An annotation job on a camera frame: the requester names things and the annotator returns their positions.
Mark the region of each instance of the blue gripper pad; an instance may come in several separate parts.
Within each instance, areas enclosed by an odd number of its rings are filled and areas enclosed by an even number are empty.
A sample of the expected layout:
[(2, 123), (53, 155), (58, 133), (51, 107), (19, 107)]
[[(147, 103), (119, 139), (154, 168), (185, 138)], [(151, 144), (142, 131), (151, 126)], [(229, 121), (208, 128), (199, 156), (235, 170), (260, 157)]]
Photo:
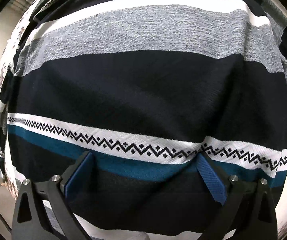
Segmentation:
[(226, 187), (201, 153), (196, 157), (196, 166), (214, 200), (224, 205), (227, 199)]
[(89, 184), (91, 171), (94, 166), (94, 157), (88, 152), (81, 156), (79, 163), (74, 166), (74, 171), (69, 176), (64, 187), (64, 196), (68, 201), (73, 201), (77, 194), (82, 193), (83, 187)]

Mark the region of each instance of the gray knit stripe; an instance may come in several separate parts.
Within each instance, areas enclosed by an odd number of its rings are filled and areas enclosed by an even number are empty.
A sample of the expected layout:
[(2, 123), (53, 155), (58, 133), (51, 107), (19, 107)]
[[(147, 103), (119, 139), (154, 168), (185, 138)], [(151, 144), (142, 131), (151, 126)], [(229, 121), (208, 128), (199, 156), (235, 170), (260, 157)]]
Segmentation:
[[(274, 38), (277, 46), (279, 47), (282, 42), (282, 35), (284, 29), (287, 27), (287, 17), (283, 14), (283, 12), (278, 8), (278, 6), (271, 0), (263, 0), (261, 7), (267, 14), (269, 21), (271, 23), (271, 27), (274, 33)], [(287, 60), (280, 53), (280, 58), (282, 61), (282, 66), (284, 69), (285, 77), (287, 80)]]
[(279, 46), (283, 31), (287, 27), (287, 17), (271, 0), (263, 0), (261, 7), (266, 12), (267, 17), (270, 20), (276, 43)]
[(135, 50), (199, 53), (213, 58), (241, 54), (269, 73), (284, 72), (269, 25), (255, 27), (247, 12), (204, 11), (183, 5), (150, 5), (92, 16), (33, 40), (20, 53), (16, 76), (49, 60)]

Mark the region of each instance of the metal screw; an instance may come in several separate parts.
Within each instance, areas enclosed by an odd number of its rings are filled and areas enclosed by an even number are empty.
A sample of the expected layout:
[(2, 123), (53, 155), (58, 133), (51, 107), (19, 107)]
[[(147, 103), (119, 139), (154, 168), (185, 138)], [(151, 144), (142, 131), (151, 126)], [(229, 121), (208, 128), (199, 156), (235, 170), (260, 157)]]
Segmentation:
[(267, 180), (266, 179), (260, 179), (260, 182), (262, 185), (266, 185), (267, 184)]
[(54, 176), (52, 176), (52, 178), (51, 178), (51, 180), (52, 181), (58, 181), (60, 179), (60, 175), (54, 175)]
[(30, 179), (25, 179), (25, 180), (22, 182), (23, 185), (28, 185), (29, 183), (30, 183)]
[(230, 176), (230, 180), (236, 182), (236, 181), (239, 180), (239, 178), (238, 178), (237, 175), (231, 175), (231, 176)]

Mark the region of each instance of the teal stripe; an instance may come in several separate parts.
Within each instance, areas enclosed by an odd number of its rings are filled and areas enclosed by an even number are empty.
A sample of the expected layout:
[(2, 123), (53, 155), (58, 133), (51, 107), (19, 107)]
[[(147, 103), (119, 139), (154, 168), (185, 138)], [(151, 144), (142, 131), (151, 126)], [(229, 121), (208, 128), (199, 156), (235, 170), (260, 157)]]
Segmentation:
[(95, 156), (96, 166), (99, 169), (127, 178), (145, 181), (165, 181), (183, 171), (192, 163), (192, 161), (189, 161), (184, 164), (160, 164), (125, 159), (97, 151), (91, 152)]
[(277, 172), (275, 178), (268, 176), (262, 169), (247, 170), (237, 164), (223, 163), (214, 161), (216, 165), (221, 167), (229, 175), (237, 175), (239, 179), (244, 181), (258, 181), (259, 179), (266, 179), (270, 187), (282, 186), (285, 182), (287, 171)]
[[(86, 148), (72, 143), (56, 140), (38, 133), (28, 131), (22, 127), (8, 125), (8, 132), (22, 137), (29, 143), (37, 145), (48, 151), (63, 155), (72, 159), (77, 159)], [(160, 164), (143, 162), (132, 159), (125, 159), (117, 156), (92, 151), (95, 154), (96, 166), (104, 171), (146, 181), (165, 181), (179, 172), (197, 172), (196, 163), (193, 160), (184, 164)], [(257, 181), (264, 178), (271, 187), (282, 186), (285, 182), (287, 171), (277, 172), (275, 178), (269, 177), (262, 169), (247, 170), (237, 164), (214, 161), (221, 167), (227, 175), (237, 175), (244, 181)]]
[(8, 133), (13, 133), (25, 139), (29, 143), (74, 160), (78, 159), (78, 157), (86, 150), (85, 148), (73, 143), (56, 140), (48, 136), (28, 131), (16, 125), (8, 125)]

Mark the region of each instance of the black zigzag border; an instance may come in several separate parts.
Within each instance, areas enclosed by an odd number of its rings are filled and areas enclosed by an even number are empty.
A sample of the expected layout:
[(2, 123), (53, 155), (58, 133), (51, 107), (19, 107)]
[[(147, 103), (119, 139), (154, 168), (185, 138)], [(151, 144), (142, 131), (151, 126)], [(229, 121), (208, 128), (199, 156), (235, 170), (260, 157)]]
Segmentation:
[(281, 157), (279, 161), (275, 160), (273, 162), (272, 159), (266, 159), (266, 157), (260, 157), (259, 154), (255, 153), (250, 153), (249, 151), (244, 152), (244, 150), (238, 150), (234, 149), (232, 150), (231, 148), (226, 149), (225, 147), (223, 148), (216, 148), (212, 145), (208, 145), (207, 143), (203, 143), (200, 147), (199, 150), (196, 151), (184, 151), (184, 150), (178, 150), (178, 149), (169, 149), (168, 147), (163, 147), (161, 148), (160, 146), (153, 147), (150, 144), (147, 146), (144, 146), (143, 144), (136, 145), (135, 143), (128, 144), (127, 142), (120, 142), (119, 140), (113, 141), (112, 139), (107, 140), (106, 138), (99, 138), (95, 137), (93, 135), (88, 135), (88, 134), (83, 134), (83, 133), (77, 133), (73, 132), (71, 130), (63, 129), (62, 127), (59, 126), (54, 126), (51, 124), (47, 123), (42, 123), (42, 122), (36, 122), (36, 121), (31, 121), (28, 119), (24, 118), (18, 118), (18, 117), (8, 117), (8, 123), (20, 123), (28, 127), (32, 127), (35, 129), (43, 130), (48, 133), (54, 133), (58, 135), (62, 135), (66, 138), (71, 138), (74, 139), (75, 141), (80, 141), (80, 142), (85, 142), (87, 144), (91, 143), (92, 145), (97, 145), (98, 147), (103, 147), (109, 149), (116, 149), (118, 152), (123, 151), (124, 153), (138, 153), (139, 155), (147, 154), (149, 157), (154, 154), (156, 157), (159, 157), (162, 155), (164, 158), (171, 157), (174, 159), (175, 157), (178, 158), (188, 158), (192, 154), (196, 154), (199, 152), (206, 152), (208, 155), (213, 154), (214, 156), (220, 155), (223, 157), (224, 155), (226, 158), (233, 157), (236, 158), (238, 157), (239, 160), (244, 160), (245, 162), (248, 161), (249, 163), (254, 163), (255, 165), (260, 164), (260, 165), (265, 165), (266, 168), (270, 168), (271, 171), (276, 170), (279, 166), (282, 165), (287, 165), (287, 156)]

